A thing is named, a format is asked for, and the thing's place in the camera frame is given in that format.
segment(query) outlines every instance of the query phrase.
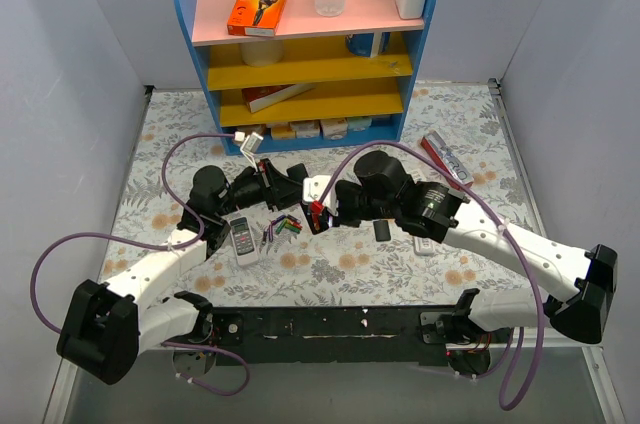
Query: pink shelf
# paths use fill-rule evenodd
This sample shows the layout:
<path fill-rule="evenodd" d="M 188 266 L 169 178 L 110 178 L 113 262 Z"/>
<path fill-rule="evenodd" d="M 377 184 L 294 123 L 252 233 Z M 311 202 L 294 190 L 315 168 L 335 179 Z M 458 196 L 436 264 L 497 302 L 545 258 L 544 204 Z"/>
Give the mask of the pink shelf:
<path fill-rule="evenodd" d="M 194 46 L 261 39 L 227 34 L 227 19 L 235 1 L 198 0 L 191 39 Z M 423 28 L 422 18 L 400 19 L 395 0 L 347 0 L 345 11 L 337 17 L 316 14 L 314 0 L 287 0 L 277 35 L 273 39 Z"/>

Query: black metal bar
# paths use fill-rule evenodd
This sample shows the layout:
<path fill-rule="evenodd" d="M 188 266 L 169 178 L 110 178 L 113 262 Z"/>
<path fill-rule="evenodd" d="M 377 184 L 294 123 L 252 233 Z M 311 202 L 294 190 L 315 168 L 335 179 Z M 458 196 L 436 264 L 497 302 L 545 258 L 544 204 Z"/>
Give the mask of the black metal bar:
<path fill-rule="evenodd" d="M 453 306 L 217 308 L 214 342 L 251 363 L 447 364 L 444 344 L 425 344 L 420 314 Z M 219 356 L 217 365 L 237 362 Z"/>

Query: blue shelf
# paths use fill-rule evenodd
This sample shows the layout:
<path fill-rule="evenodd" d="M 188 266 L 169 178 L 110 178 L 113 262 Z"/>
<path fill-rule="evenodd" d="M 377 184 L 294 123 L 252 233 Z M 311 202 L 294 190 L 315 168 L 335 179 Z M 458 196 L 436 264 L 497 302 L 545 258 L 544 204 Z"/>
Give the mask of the blue shelf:
<path fill-rule="evenodd" d="M 173 3 L 176 9 L 176 15 L 178 17 L 178 23 L 180 24 L 182 35 L 187 45 L 187 49 L 189 50 L 189 54 L 191 55 L 193 65 L 198 75 L 198 80 L 200 81 L 200 85 L 207 99 L 207 104 L 211 110 L 211 116 L 216 128 L 220 130 L 222 129 L 220 125 L 220 92 L 209 92 L 207 85 L 210 47 L 203 46 L 195 48 L 191 39 L 191 36 L 193 35 L 193 25 L 195 22 L 197 0 L 173 0 Z M 367 131 L 354 132 L 349 134 L 345 139 L 339 139 L 336 141 L 324 140 L 322 138 L 274 141 L 270 136 L 265 136 L 260 152 L 355 146 L 374 139 L 399 140 L 400 135 L 402 134 L 402 128 L 404 126 L 407 111 L 409 110 L 411 93 L 420 68 L 420 60 L 424 51 L 427 35 L 429 34 L 429 27 L 431 26 L 431 19 L 433 17 L 435 6 L 436 0 L 425 0 L 424 10 L 422 12 L 424 28 L 421 30 L 402 32 L 402 37 L 407 47 L 409 59 L 411 60 L 413 67 L 413 74 L 411 76 L 402 76 L 397 78 L 398 91 L 402 98 L 402 105 L 404 109 L 403 114 L 395 114 L 392 117 L 391 122 L 385 126 L 376 126 L 368 129 Z M 230 140 L 223 139 L 222 144 L 227 154 L 237 155 L 240 153 L 238 147 Z"/>

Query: cable connector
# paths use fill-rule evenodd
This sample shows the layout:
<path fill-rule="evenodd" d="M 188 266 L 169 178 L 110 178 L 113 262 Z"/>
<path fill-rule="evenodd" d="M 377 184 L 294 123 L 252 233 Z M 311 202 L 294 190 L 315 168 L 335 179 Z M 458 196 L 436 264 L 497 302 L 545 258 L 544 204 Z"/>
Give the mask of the cable connector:
<path fill-rule="evenodd" d="M 309 205 L 309 209 L 311 209 L 312 214 L 322 214 L 322 211 L 324 211 L 324 206 L 318 201 L 313 201 Z"/>
<path fill-rule="evenodd" d="M 260 134 L 258 134 L 257 132 L 252 132 L 251 135 L 244 138 L 242 144 L 240 145 L 240 152 L 249 160 L 256 171 L 258 170 L 258 165 L 256 164 L 255 153 L 258 151 L 258 148 L 260 147 L 260 144 L 262 144 L 263 140 L 264 137 L 262 137 Z"/>
<path fill-rule="evenodd" d="M 233 143 L 236 146 L 241 146 L 245 140 L 246 134 L 244 132 L 236 131 L 233 133 Z"/>
<path fill-rule="evenodd" d="M 498 234 L 500 235 L 500 237 L 502 237 L 502 235 L 504 234 L 504 231 L 507 230 L 508 225 L 509 225 L 509 218 L 505 217 L 504 220 L 502 221 L 502 224 L 498 226 Z"/>

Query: floral mat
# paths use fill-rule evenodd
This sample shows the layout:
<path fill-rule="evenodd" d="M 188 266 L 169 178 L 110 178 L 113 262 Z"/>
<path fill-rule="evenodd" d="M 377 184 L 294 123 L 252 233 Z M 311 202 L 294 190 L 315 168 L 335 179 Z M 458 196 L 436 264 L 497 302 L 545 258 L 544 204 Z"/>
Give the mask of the floral mat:
<path fill-rule="evenodd" d="M 474 189 L 499 213 L 530 228 L 531 216 L 522 183 L 511 161 L 500 122 L 486 86 L 417 85 L 402 141 L 418 146 L 428 129 L 436 129 L 473 173 Z M 178 139 L 215 132 L 201 92 L 154 92 L 118 209 L 114 233 L 148 243 L 163 242 L 180 220 L 181 209 L 162 188 L 160 167 Z M 304 162 L 309 175 L 330 174 L 352 148 L 261 154 L 281 171 Z M 418 163 L 399 151 L 407 170 Z M 186 198 L 193 174 L 217 165 L 231 180 L 248 165 L 244 157 L 228 157 L 216 139 L 187 143 L 169 164 L 169 182 Z M 429 179 L 439 180 L 420 165 Z M 350 172 L 347 178 L 353 179 Z M 299 206 L 287 213 L 302 218 Z M 262 204 L 229 218 L 244 216 L 259 245 L 262 229 L 280 213 Z M 519 275 L 468 251 L 436 244 L 436 254 L 414 253 L 413 238 L 394 225 L 392 240 L 375 241 L 371 223 L 358 229 L 337 228 L 313 236 L 284 231 L 261 249 L 260 261 L 241 268 L 230 238 L 206 263 L 184 274 L 164 295 L 191 290 L 216 306 L 315 306 L 453 304 L 463 289 L 514 289 Z M 147 251 L 109 245 L 101 279 L 132 266 Z"/>

